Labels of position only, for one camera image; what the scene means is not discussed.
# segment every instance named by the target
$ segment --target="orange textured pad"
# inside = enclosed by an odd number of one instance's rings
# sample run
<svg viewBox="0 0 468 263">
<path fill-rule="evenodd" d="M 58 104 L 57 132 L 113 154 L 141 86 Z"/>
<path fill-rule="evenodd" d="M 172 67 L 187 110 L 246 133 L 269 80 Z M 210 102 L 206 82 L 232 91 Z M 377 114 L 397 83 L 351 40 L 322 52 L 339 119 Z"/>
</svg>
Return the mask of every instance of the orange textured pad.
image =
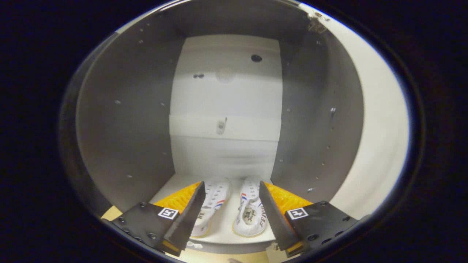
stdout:
<svg viewBox="0 0 468 263">
<path fill-rule="evenodd" d="M 190 199 L 192 198 L 193 193 L 195 193 L 195 189 L 200 183 L 201 182 L 194 183 L 171 195 L 168 195 L 167 197 L 154 203 L 154 205 L 176 209 L 179 210 L 180 214 L 182 214 Z"/>
<path fill-rule="evenodd" d="M 284 216 L 286 211 L 296 208 L 301 208 L 307 205 L 311 205 L 312 203 L 295 195 L 292 194 L 278 186 L 274 186 L 269 183 L 265 183 L 265 186 L 268 188 L 268 191 L 271 194 L 271 197 L 276 203 L 276 206 L 281 211 L 281 214 Z"/>
</svg>

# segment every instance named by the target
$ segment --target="gray wall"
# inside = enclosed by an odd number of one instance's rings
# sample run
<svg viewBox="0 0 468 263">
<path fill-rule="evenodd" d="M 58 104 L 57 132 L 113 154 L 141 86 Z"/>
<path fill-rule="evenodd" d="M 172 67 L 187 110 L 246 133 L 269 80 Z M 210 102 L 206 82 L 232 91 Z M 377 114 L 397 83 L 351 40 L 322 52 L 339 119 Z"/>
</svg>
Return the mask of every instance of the gray wall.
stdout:
<svg viewBox="0 0 468 263">
<path fill-rule="evenodd" d="M 301 46 L 280 47 L 283 111 L 271 180 L 311 202 L 329 201 L 359 146 L 364 117 L 359 78 L 329 32 L 309 33 Z"/>
<path fill-rule="evenodd" d="M 105 49 L 81 88 L 81 155 L 99 190 L 121 211 L 150 200 L 174 174 L 168 116 L 183 43 L 170 25 L 148 17 Z"/>
</svg>

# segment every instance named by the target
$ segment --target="bolt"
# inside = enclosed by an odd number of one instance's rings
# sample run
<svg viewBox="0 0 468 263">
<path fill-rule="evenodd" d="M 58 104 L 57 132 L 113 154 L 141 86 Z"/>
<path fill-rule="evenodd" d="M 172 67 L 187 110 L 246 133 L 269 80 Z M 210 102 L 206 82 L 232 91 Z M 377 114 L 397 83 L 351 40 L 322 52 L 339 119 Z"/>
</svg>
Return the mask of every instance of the bolt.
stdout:
<svg viewBox="0 0 468 263">
<path fill-rule="evenodd" d="M 307 240 L 312 241 L 312 240 L 317 239 L 318 237 L 319 237 L 319 235 L 317 235 L 317 234 L 312 234 L 312 235 L 309 235 L 309 236 L 307 237 Z"/>
</svg>

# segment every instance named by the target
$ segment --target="black background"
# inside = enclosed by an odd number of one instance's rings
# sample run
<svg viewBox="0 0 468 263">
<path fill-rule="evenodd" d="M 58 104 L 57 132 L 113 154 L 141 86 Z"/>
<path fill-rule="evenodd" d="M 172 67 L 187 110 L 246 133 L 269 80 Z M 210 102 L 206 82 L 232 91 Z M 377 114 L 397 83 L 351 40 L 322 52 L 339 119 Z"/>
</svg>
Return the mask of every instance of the black background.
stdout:
<svg viewBox="0 0 468 263">
<path fill-rule="evenodd" d="M 80 62 L 111 32 L 160 1 L 3 1 L 2 148 L 12 245 L 2 261 L 139 262 L 99 230 L 76 203 L 57 151 L 60 101 Z M 316 1 L 378 32 L 415 73 L 427 118 L 426 153 L 408 203 L 330 262 L 461 262 L 466 198 L 461 81 L 462 1 Z"/>
</svg>

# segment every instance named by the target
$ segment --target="sneaker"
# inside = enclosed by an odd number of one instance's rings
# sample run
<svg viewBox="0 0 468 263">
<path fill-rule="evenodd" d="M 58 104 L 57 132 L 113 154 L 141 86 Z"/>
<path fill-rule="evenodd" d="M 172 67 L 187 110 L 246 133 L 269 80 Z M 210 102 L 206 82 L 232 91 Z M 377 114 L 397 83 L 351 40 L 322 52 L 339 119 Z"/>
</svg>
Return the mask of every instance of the sneaker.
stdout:
<svg viewBox="0 0 468 263">
<path fill-rule="evenodd" d="M 249 177 L 241 188 L 241 206 L 239 214 L 233 223 L 233 231 L 243 237 L 254 237 L 261 234 L 268 219 L 262 201 L 258 196 L 260 179 Z"/>
<path fill-rule="evenodd" d="M 213 177 L 205 181 L 205 201 L 192 230 L 191 237 L 201 238 L 210 227 L 211 217 L 229 199 L 231 183 L 224 177 Z"/>
</svg>

